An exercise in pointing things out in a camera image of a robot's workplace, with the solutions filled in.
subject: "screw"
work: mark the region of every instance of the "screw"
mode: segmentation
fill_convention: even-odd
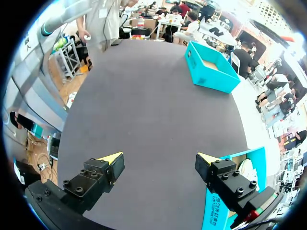
[[[254,187],[256,187],[256,185],[257,185],[257,181],[251,181],[251,182],[249,183],[249,187],[250,187],[250,188],[254,188]]]
[[[63,185],[68,186],[68,185],[69,185],[69,180],[64,180],[64,181],[63,181]]]
[[[240,174],[240,171],[238,169],[234,170],[233,176],[238,176],[239,174]]]
[[[83,188],[82,187],[77,187],[76,189],[75,189],[75,191],[77,192],[77,193],[79,193],[79,194],[83,194],[83,192],[84,192],[84,190],[83,190]]]
[[[44,195],[45,195],[45,196],[50,196],[50,193],[51,193],[51,192],[50,192],[49,189],[46,189],[46,190],[44,191]]]
[[[222,175],[222,180],[227,180],[228,177],[229,177],[228,174],[224,173],[224,174]]]
[[[35,197],[36,202],[41,202],[43,200],[43,198],[38,195],[37,197]]]
[[[239,187],[239,188],[236,189],[236,194],[238,196],[242,196],[243,192],[244,192],[244,189],[242,187]]]

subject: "white shirt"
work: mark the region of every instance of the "white shirt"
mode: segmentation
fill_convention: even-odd
[[[193,21],[188,25],[187,32],[194,35],[199,28],[198,21]]]
[[[276,81],[278,81],[278,82],[288,82],[287,77],[283,74],[275,74],[274,77],[276,78]],[[276,89],[275,91],[276,91],[277,94],[280,94],[281,92],[283,92],[285,90],[287,92],[291,92],[289,84],[285,84],[283,87],[280,87],[280,88]]]
[[[288,82],[287,77],[285,75],[283,75],[283,74],[275,74],[274,77],[276,78],[276,81]]]
[[[177,20],[177,21],[179,21],[179,22],[182,21],[182,16],[181,16],[180,14],[178,14],[178,15],[174,15],[174,14],[173,14],[173,18],[174,18],[174,20]]]
[[[87,45],[95,45],[106,39],[117,39],[119,37],[119,8],[125,6],[129,0],[114,0],[114,3],[113,0],[89,1],[92,10],[85,16],[85,29],[91,34],[91,40],[87,42]]]

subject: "dark gray table surface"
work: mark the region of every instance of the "dark gray table surface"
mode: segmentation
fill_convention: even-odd
[[[201,229],[196,153],[221,157],[247,144],[232,95],[193,85],[185,51],[125,40],[88,74],[61,136],[59,185],[91,157],[122,151],[126,168],[85,217],[118,230]]]

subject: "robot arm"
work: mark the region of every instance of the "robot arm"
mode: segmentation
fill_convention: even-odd
[[[64,6],[68,5],[60,16],[49,18],[41,27],[41,34],[49,36],[57,28],[65,23],[69,23],[91,11],[90,1],[88,0],[66,0]]]
[[[211,193],[217,193],[229,210],[237,213],[231,228],[265,220],[283,195],[271,187],[256,191],[257,181],[249,181],[236,170],[236,163],[203,153],[196,155],[195,169]]]

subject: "cyan plastic basket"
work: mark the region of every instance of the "cyan plastic basket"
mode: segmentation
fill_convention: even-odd
[[[214,49],[189,42],[185,57],[195,85],[231,93],[240,83],[237,73],[226,58]],[[215,64],[218,70],[205,66],[203,60]]]
[[[266,161],[265,161],[265,149],[264,147],[258,149],[251,149],[245,152],[232,154],[221,159],[233,159],[246,154],[249,158],[254,169],[257,171],[259,192],[265,189],[266,184]],[[237,214],[228,218],[229,209],[220,199],[217,194],[211,193],[209,189],[206,191],[206,205],[205,214],[203,218],[202,230],[230,230],[230,225],[234,222]]]

